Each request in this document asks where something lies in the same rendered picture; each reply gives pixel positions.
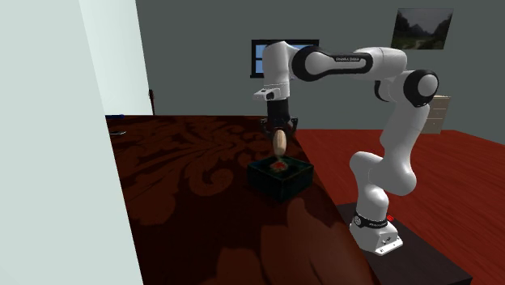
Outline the tan oval wooden object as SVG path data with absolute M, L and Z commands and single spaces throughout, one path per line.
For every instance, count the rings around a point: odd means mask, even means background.
M 275 131 L 272 143 L 274 154 L 277 157 L 283 156 L 286 152 L 287 140 L 286 140 L 286 134 L 282 129 L 278 129 Z

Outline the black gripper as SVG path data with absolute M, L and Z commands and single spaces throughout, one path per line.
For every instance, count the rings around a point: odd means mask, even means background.
M 270 100 L 267 102 L 267 117 L 260 119 L 261 132 L 267 137 L 274 136 L 274 127 L 283 127 L 288 138 L 291 138 L 298 126 L 298 118 L 289 113 L 289 100 Z

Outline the dark robot stand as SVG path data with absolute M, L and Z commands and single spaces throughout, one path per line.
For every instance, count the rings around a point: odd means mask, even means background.
M 350 232 L 381 285 L 471 285 L 473 277 L 408 229 L 400 220 L 391 224 L 398 237 L 388 240 L 376 229 L 357 228 L 356 204 L 337 206 Z

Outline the dark green square box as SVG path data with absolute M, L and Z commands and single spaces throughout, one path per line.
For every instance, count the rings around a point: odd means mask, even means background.
M 270 165 L 278 160 L 288 164 L 283 172 L 274 172 Z M 285 202 L 312 185 L 314 166 L 290 156 L 276 155 L 248 164 L 248 183 L 277 202 Z

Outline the black framed window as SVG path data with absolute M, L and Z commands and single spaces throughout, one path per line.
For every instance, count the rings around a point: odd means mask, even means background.
M 253 39 L 251 40 L 251 69 L 250 78 L 251 79 L 262 79 L 263 74 L 263 52 L 267 45 L 280 42 L 277 39 Z M 318 46 L 320 41 L 317 39 L 291 39 L 286 40 L 286 43 L 297 48 L 303 48 L 305 46 L 315 45 Z

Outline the beige chest of drawers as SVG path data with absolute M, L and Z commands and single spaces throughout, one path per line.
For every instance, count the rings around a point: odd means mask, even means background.
M 450 96 L 433 97 L 429 103 L 430 112 L 422 129 L 423 134 L 439 134 L 441 132 L 450 101 Z

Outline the landscape wall picture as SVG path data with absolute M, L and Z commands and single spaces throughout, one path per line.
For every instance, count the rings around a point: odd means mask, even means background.
M 398 8 L 391 47 L 444 49 L 453 8 Z

